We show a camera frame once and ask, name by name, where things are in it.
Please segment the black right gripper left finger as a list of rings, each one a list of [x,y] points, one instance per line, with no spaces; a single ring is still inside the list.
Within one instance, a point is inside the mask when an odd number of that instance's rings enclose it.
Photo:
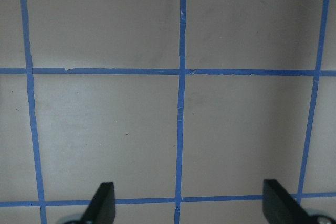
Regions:
[[[116,216],[115,203],[114,183],[101,183],[80,223],[113,224]]]

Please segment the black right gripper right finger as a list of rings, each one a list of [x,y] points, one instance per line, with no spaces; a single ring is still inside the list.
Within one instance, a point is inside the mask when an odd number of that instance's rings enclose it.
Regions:
[[[314,219],[275,179],[264,179],[262,187],[263,214],[270,224],[314,223]]]

